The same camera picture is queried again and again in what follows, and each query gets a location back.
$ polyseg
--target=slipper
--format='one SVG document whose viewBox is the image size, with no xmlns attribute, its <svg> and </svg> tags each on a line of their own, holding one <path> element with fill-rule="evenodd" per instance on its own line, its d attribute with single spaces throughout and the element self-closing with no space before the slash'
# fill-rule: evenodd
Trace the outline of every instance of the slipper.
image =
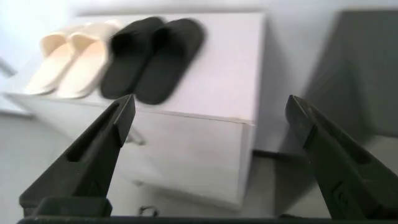
<svg viewBox="0 0 398 224">
<path fill-rule="evenodd" d="M 150 37 L 163 25 L 160 18 L 149 17 L 129 24 L 111 38 L 113 61 L 101 84 L 101 93 L 105 98 L 117 99 L 133 93 L 142 70 L 152 56 Z"/>
<path fill-rule="evenodd" d="M 165 101 L 182 78 L 205 38 L 191 19 L 168 22 L 152 36 L 154 56 L 134 90 L 137 100 L 150 105 Z"/>
<path fill-rule="evenodd" d="M 60 83 L 77 53 L 69 43 L 68 36 L 84 26 L 66 27 L 46 35 L 40 41 L 44 61 L 25 90 L 27 94 L 44 94 L 54 90 Z"/>
<path fill-rule="evenodd" d="M 94 89 L 108 61 L 108 39 L 119 29 L 117 21 L 106 21 L 90 24 L 70 36 L 79 56 L 60 82 L 59 97 L 80 98 Z"/>
</svg>

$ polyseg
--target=drawer front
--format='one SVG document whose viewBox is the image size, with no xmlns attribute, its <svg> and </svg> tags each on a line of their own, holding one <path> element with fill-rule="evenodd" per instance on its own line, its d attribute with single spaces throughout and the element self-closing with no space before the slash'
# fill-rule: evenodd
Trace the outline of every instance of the drawer front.
<svg viewBox="0 0 398 224">
<path fill-rule="evenodd" d="M 31 96 L 16 98 L 40 120 L 75 140 L 106 109 L 106 107 L 73 104 Z"/>
<path fill-rule="evenodd" d="M 132 125 L 145 140 L 134 150 L 164 159 L 239 168 L 242 124 L 137 111 Z"/>
<path fill-rule="evenodd" d="M 122 148 L 125 176 L 236 202 L 242 124 L 137 111 L 133 126 L 146 144 Z"/>
</svg>

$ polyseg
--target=black slipper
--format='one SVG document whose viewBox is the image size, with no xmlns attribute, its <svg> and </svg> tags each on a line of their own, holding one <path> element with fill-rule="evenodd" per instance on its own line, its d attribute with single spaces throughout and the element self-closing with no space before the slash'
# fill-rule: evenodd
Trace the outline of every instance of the black slipper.
<svg viewBox="0 0 398 224">
<path fill-rule="evenodd" d="M 136 98 L 156 105 L 177 86 L 205 38 L 202 27 L 191 19 L 168 22 L 152 36 L 154 54 L 134 90 Z"/>
<path fill-rule="evenodd" d="M 116 99 L 131 94 L 152 56 L 150 37 L 164 25 L 158 17 L 136 21 L 114 34 L 110 41 L 113 60 L 104 74 L 101 93 L 105 98 Z"/>
</svg>

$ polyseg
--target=cabinet top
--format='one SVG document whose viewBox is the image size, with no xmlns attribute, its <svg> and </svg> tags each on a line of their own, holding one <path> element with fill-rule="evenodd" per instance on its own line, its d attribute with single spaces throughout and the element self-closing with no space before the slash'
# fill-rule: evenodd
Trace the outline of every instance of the cabinet top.
<svg viewBox="0 0 398 224">
<path fill-rule="evenodd" d="M 136 101 L 138 111 L 175 114 L 197 118 L 253 123 L 259 101 L 263 35 L 263 12 L 155 14 L 134 16 L 77 17 L 70 24 L 117 19 L 127 25 L 149 16 L 166 21 L 190 17 L 202 23 L 206 39 L 198 55 L 185 72 L 178 87 L 164 103 L 145 105 Z M 8 95 L 26 95 L 24 88 L 42 62 L 38 53 L 17 75 L 9 79 L 2 91 Z M 98 89 L 85 98 L 60 99 L 55 93 L 29 97 L 107 106 Z"/>
</svg>

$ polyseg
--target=white wall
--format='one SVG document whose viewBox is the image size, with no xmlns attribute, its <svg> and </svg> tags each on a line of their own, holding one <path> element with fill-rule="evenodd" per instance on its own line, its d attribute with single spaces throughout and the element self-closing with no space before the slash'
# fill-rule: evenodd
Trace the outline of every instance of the white wall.
<svg viewBox="0 0 398 224">
<path fill-rule="evenodd" d="M 266 41 L 256 148 L 277 152 L 287 131 L 284 108 L 302 95 L 337 14 L 348 8 L 397 7 L 395 0 L 7 0 L 0 2 L 0 57 L 20 69 L 46 32 L 75 14 L 266 9 Z"/>
</svg>

